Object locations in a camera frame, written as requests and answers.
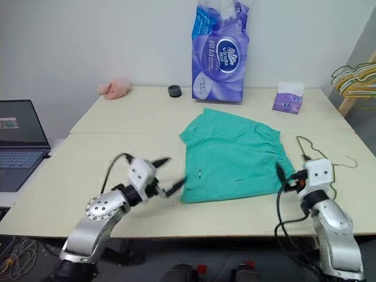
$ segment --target tangled wires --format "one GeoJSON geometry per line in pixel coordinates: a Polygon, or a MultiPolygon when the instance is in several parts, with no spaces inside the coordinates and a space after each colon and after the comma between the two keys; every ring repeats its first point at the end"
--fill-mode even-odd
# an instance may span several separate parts
{"type": "Polygon", "coordinates": [[[0,280],[16,280],[28,273],[35,264],[36,249],[36,241],[22,238],[12,253],[0,264],[0,280]]]}

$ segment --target white wall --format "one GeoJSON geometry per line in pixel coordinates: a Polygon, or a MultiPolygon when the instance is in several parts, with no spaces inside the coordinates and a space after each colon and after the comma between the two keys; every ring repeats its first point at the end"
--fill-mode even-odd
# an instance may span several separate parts
{"type": "MultiPolygon", "coordinates": [[[[347,61],[374,5],[254,0],[246,86],[324,86],[347,61]]],[[[195,0],[0,0],[2,93],[32,99],[56,138],[68,134],[110,78],[190,85],[195,7],[195,0]]]]}

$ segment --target laptop keyboard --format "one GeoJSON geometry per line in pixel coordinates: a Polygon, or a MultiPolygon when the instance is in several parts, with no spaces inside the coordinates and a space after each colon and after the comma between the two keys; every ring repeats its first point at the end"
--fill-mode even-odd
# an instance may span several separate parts
{"type": "Polygon", "coordinates": [[[42,153],[43,152],[41,151],[0,152],[0,169],[28,169],[35,163],[42,153]]]}

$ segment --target vinda logo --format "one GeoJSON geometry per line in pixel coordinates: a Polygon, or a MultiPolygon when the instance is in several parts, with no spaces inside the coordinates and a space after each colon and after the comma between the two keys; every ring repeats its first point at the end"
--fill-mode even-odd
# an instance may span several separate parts
{"type": "Polygon", "coordinates": [[[239,51],[236,45],[229,39],[221,39],[217,43],[217,56],[219,68],[222,72],[235,71],[239,62],[239,51]]]}

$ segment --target black tape roll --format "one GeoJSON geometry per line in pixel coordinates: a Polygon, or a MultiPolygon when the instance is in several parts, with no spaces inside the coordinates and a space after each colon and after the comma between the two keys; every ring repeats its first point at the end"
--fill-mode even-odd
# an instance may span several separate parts
{"type": "Polygon", "coordinates": [[[179,85],[170,85],[167,89],[172,98],[178,98],[182,95],[182,90],[179,85]]]}

